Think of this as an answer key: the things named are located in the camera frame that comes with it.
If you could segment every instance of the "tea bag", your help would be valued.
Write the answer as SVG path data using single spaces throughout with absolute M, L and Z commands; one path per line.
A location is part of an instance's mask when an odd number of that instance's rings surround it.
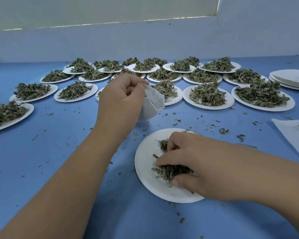
M 165 98 L 156 89 L 148 85 L 144 85 L 144 84 L 138 84 L 138 85 L 144 86 L 145 94 L 146 94 L 141 113 L 138 117 L 138 121 L 148 120 L 156 116 L 158 112 L 164 109 Z

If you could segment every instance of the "hand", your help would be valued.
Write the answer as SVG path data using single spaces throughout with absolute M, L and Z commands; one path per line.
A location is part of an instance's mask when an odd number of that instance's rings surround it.
M 96 127 L 120 145 L 135 127 L 145 98 L 142 85 L 149 83 L 140 77 L 124 73 L 105 86 L 100 94 Z
M 282 187 L 295 177 L 292 171 L 299 170 L 295 162 L 194 133 L 174 132 L 167 151 L 157 166 L 181 164 L 197 174 L 177 175 L 172 184 L 210 199 L 261 203 L 273 193 L 285 193 Z

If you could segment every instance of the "fingernail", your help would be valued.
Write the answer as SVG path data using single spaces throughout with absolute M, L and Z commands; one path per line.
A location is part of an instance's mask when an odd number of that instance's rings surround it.
M 173 180 L 171 181 L 171 184 L 172 184 L 173 186 L 175 186 L 175 187 L 180 188 L 180 185 L 179 185 L 178 181 L 175 180 L 175 179 L 173 179 Z

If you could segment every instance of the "left hand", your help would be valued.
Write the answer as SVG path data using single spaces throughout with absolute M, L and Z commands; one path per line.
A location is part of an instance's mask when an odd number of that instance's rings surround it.
M 135 127 L 145 98 L 142 85 L 148 81 L 124 73 L 109 83 L 100 94 L 96 129 L 119 146 Z

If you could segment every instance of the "blue table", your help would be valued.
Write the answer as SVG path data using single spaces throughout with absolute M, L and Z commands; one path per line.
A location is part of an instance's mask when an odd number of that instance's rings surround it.
M 274 70 L 299 69 L 299 56 L 233 58 L 232 61 L 267 77 Z M 0 64 L 0 102 L 8 103 L 19 82 L 39 82 L 48 71 L 62 69 L 68 63 Z M 64 88 L 71 83 L 73 79 L 58 85 Z M 104 80 L 95 84 L 103 88 L 106 83 Z M 181 89 L 193 85 L 184 80 L 175 84 Z M 225 81 L 221 85 L 229 92 L 234 87 Z M 239 143 L 236 135 L 244 134 L 245 144 L 299 162 L 299 154 L 271 122 L 272 118 L 286 120 L 283 116 L 299 119 L 299 91 L 287 88 L 282 91 L 296 101 L 296 106 L 286 112 L 259 111 L 238 102 L 234 110 L 209 111 L 182 100 L 166 107 L 149 123 L 138 123 L 132 134 L 136 132 L 139 136 L 129 135 L 112 158 L 113 164 L 105 174 L 84 238 L 299 238 L 278 213 L 251 202 L 204 199 L 173 207 L 150 193 L 136 173 L 131 172 L 135 151 L 145 138 L 143 134 L 174 127 L 175 119 L 181 119 L 177 128 L 192 127 L 192 131 L 227 142 Z M 32 104 L 35 110 L 27 119 L 0 131 L 0 230 L 84 140 L 95 123 L 98 110 L 94 96 L 75 103 L 57 103 L 49 96 Z M 255 126 L 253 121 L 262 124 Z M 219 127 L 211 132 L 209 123 Z M 221 127 L 229 128 L 230 132 L 220 134 Z M 185 217 L 183 224 L 179 223 L 181 217 Z

